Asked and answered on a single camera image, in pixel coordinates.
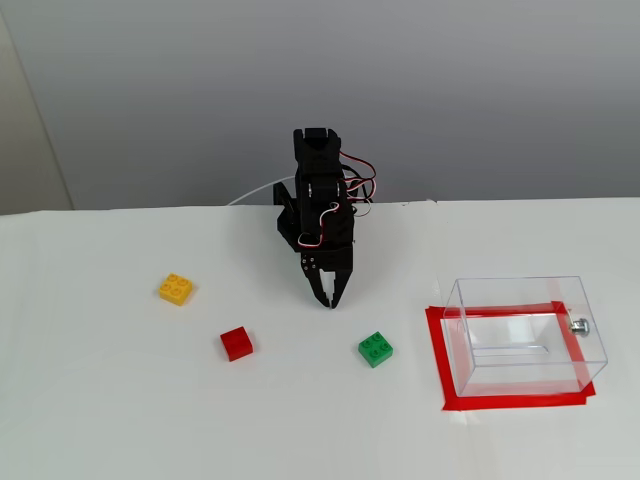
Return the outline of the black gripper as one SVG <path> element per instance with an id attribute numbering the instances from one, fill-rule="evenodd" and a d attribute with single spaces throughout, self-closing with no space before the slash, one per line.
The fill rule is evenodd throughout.
<path id="1" fill-rule="evenodd" d="M 349 201 L 330 202 L 302 217 L 300 265 L 315 298 L 335 309 L 353 269 L 354 212 Z M 334 272 L 332 300 L 327 296 L 320 271 Z"/>

